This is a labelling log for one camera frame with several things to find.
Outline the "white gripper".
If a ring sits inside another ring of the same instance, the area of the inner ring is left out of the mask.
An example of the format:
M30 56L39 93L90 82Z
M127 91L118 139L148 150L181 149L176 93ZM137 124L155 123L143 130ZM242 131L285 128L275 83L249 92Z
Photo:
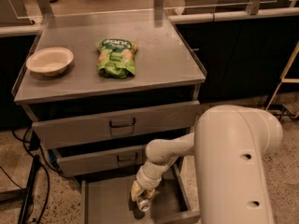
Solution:
M147 189L147 198L151 199L156 188L162 180L162 173L157 170L148 170L142 165L136 174L136 180L131 187L131 199L133 202Z

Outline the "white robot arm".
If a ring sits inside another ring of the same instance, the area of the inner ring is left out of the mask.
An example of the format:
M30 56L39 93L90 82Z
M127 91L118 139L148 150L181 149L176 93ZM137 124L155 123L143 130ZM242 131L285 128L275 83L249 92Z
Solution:
M265 110L213 106L195 122L192 133L147 144L131 199L151 198L179 157L194 156L202 224L275 224L262 155L282 140L280 122Z

